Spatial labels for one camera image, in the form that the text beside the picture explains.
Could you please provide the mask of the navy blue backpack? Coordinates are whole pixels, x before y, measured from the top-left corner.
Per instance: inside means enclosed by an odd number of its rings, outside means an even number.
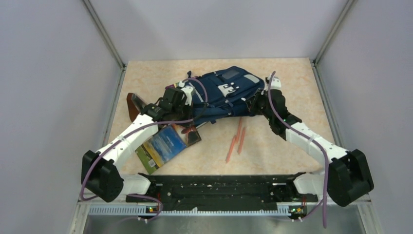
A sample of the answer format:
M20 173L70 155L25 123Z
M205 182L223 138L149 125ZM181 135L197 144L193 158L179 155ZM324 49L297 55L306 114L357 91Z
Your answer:
M206 122L215 123L225 117L252 117L249 102L265 83L260 77L238 66L231 66L165 87L191 86L192 115L199 116L193 121L195 126Z

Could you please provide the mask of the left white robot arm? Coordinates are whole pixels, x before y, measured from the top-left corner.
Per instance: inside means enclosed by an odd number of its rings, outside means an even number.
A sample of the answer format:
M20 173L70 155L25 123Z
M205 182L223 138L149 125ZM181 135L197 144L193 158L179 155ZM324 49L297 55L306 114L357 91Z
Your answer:
M116 139L96 152L88 150L82 157L80 199L115 200L125 183L120 168L138 147L159 131L158 126L193 121L190 116L194 93L191 86L167 88L156 103L145 105Z

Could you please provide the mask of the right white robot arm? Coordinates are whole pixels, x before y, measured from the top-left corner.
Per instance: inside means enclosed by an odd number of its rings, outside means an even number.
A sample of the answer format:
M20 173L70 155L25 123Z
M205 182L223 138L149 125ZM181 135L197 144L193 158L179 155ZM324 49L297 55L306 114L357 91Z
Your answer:
M247 100L250 112L264 116L274 134L323 165L320 172L301 174L286 186L290 200L298 201L305 194L320 195L345 207L374 189L367 158L361 150L350 151L329 142L290 113L277 77L256 81L259 88Z

